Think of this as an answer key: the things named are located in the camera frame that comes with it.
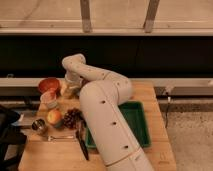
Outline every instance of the red bowl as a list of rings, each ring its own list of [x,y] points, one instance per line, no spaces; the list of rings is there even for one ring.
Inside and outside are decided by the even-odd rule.
[[[54,91],[55,93],[60,89],[60,82],[55,77],[49,77],[41,80],[38,85],[38,90],[41,93],[46,91]]]

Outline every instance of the floor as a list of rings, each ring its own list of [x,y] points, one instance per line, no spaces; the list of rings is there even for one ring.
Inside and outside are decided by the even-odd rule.
[[[90,1],[93,28],[141,29],[148,0]],[[160,1],[154,28],[212,28],[211,0]],[[1,0],[0,27],[81,28],[79,0]]]
[[[213,170],[213,99],[159,100],[178,171]]]

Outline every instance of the knife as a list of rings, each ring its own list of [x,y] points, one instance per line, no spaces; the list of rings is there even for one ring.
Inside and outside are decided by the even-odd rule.
[[[80,127],[79,129],[75,132],[75,135],[76,135],[76,138],[78,139],[78,142],[80,144],[80,147],[81,147],[81,150],[84,154],[84,157],[86,160],[89,160],[89,154],[88,154],[88,150],[87,150],[87,147],[85,145],[85,142],[84,140],[82,139],[82,123],[80,123]]]

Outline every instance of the cable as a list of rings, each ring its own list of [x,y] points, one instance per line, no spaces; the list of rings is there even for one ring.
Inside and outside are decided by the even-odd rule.
[[[167,104],[167,107],[166,107],[166,112],[165,112],[165,127],[167,128],[168,127],[168,113],[169,113],[169,108],[170,108],[170,102],[171,102],[171,97],[169,96],[168,93],[167,94],[167,98],[168,98],[168,104]]]

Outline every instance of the grape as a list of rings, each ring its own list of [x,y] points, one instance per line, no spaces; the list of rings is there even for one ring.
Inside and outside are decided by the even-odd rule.
[[[83,120],[81,114],[82,112],[77,108],[69,109],[64,115],[64,125],[70,129],[76,128],[77,121]]]

